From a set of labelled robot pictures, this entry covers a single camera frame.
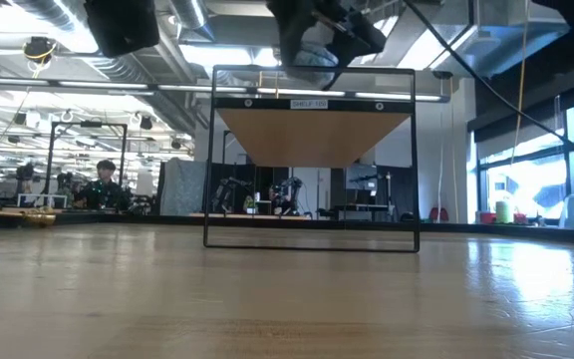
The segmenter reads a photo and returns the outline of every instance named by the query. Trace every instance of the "wooden floor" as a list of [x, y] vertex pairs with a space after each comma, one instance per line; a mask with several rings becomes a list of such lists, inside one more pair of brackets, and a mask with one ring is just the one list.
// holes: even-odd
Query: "wooden floor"
[[[259, 235], [243, 230], [212, 234]], [[420, 254], [203, 249], [201, 231], [0, 231], [0, 359], [574, 358], [574, 246], [425, 234]]]

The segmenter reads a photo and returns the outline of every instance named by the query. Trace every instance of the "pipe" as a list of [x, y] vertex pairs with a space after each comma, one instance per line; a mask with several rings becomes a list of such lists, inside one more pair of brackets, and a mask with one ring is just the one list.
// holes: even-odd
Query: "pipe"
[[[63, 36], [59, 41], [71, 51], [95, 52], [98, 50], [90, 49], [92, 44], [97, 47], [97, 43], [81, 16], [81, 10], [69, 7], [64, 0], [10, 0], [10, 2], [38, 20], [49, 22], [62, 31]], [[153, 80], [130, 56], [116, 59], [85, 59], [84, 61], [114, 82], [142, 83]], [[161, 113], [161, 118], [174, 130], [193, 133], [194, 119], [182, 117], [183, 121], [178, 121], [177, 119], [181, 119], [181, 116], [167, 95], [155, 93], [153, 96], [141, 97], [141, 99]]]
[[193, 30], [209, 41], [215, 40], [207, 24], [209, 15], [203, 0], [169, 0], [169, 5], [180, 26]]

